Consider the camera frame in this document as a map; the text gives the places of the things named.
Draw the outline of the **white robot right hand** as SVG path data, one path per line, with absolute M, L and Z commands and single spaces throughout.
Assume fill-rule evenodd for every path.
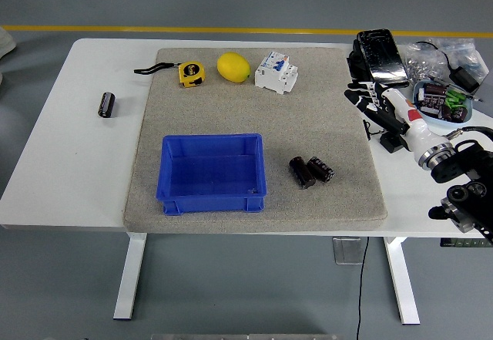
M 344 95 L 369 120 L 400 136 L 416 160 L 448 140 L 433 133 L 414 105 L 400 90 L 376 82 L 352 82 Z

